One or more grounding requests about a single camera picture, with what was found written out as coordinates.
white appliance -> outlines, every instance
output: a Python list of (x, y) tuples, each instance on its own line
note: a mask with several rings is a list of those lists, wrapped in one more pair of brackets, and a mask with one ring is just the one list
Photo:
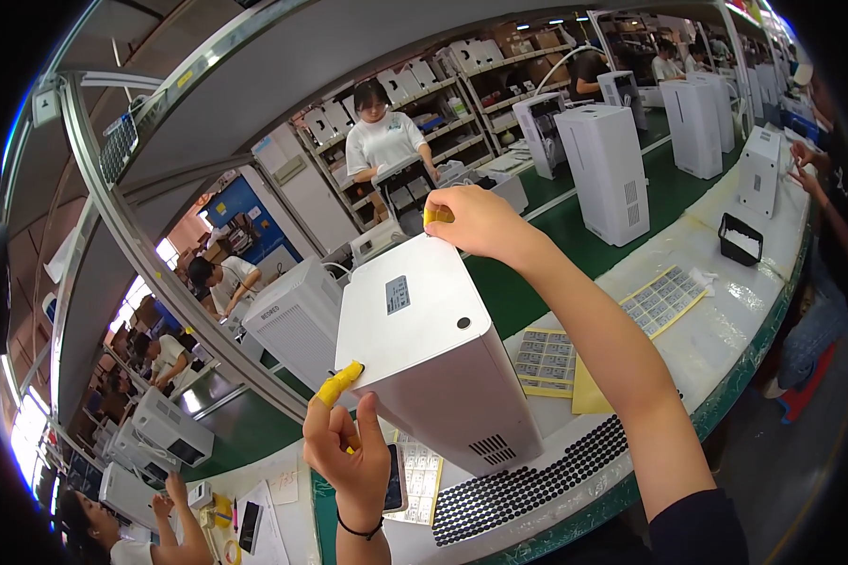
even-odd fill
[(588, 104), (556, 117), (584, 225), (621, 247), (650, 230), (644, 160), (631, 110)]
[(738, 201), (767, 218), (772, 218), (776, 202), (781, 138), (779, 133), (754, 126), (738, 160)]
[(716, 118), (719, 120), (719, 145), (723, 153), (731, 153), (735, 149), (735, 126), (732, 119), (732, 102), (729, 100), (728, 79), (712, 73), (689, 73), (687, 78), (692, 84), (712, 85)]
[(512, 110), (524, 132), (537, 175), (553, 180), (555, 166), (565, 161), (565, 151), (554, 120), (554, 116), (565, 111), (563, 95), (547, 92), (531, 96), (515, 102)]
[(150, 506), (155, 494), (158, 492), (113, 461), (104, 469), (98, 502), (121, 514), (126, 520), (159, 534), (157, 519)]
[(647, 129), (647, 117), (644, 114), (641, 95), (637, 90), (635, 74), (632, 71), (599, 74), (597, 82), (603, 92), (603, 102), (607, 106), (630, 107), (637, 129)]
[(311, 257), (261, 290), (242, 324), (295, 378), (317, 392), (328, 371), (341, 369), (334, 365), (341, 306), (342, 289), (320, 259)]
[(475, 476), (520, 466), (543, 439), (458, 251), (426, 234), (359, 266), (342, 299), (336, 364), (364, 372), (377, 413)]
[(678, 80), (661, 82), (660, 89), (676, 167), (702, 179), (722, 173), (723, 147), (713, 86)]
[(211, 457), (214, 435), (151, 387), (132, 415), (136, 429), (189, 467)]

black wristband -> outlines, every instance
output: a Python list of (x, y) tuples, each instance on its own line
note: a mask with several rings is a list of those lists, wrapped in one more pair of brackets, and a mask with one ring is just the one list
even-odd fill
[(383, 527), (383, 516), (380, 517), (380, 522), (377, 524), (377, 527), (374, 528), (370, 533), (361, 533), (356, 532), (355, 530), (351, 530), (345, 523), (342, 521), (342, 518), (339, 517), (339, 507), (336, 507), (336, 520), (339, 522), (339, 525), (342, 526), (343, 530), (346, 530), (351, 535), (357, 535), (359, 537), (363, 537), (365, 540), (370, 541), (373, 536), (380, 531), (380, 528)]

blue jeans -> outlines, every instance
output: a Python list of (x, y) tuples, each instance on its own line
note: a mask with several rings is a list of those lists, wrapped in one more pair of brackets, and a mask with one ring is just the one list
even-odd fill
[(779, 369), (781, 389), (789, 389), (809, 378), (819, 356), (848, 328), (845, 295), (829, 276), (819, 254), (819, 240), (814, 239), (813, 244), (810, 276), (814, 285), (814, 302), (785, 338)]

smartphone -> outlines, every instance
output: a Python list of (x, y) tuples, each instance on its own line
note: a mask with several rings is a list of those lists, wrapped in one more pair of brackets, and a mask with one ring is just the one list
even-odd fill
[(383, 503), (383, 513), (402, 512), (408, 508), (408, 492), (405, 490), (405, 463), (399, 453), (399, 446), (391, 443), (390, 450), (390, 483), (386, 488), (386, 501)]
[(238, 547), (254, 555), (255, 532), (260, 526), (260, 514), (263, 508), (258, 504), (245, 503), (245, 515), (239, 516), (241, 524), (238, 525)]

tape roll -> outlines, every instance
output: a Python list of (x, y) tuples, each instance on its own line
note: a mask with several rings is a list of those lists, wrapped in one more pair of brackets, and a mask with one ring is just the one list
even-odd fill
[[(229, 548), (236, 548), (236, 556), (229, 557)], [(238, 547), (236, 540), (226, 540), (226, 545), (223, 546), (223, 559), (226, 559), (228, 565), (238, 565), (242, 562), (242, 548)]]

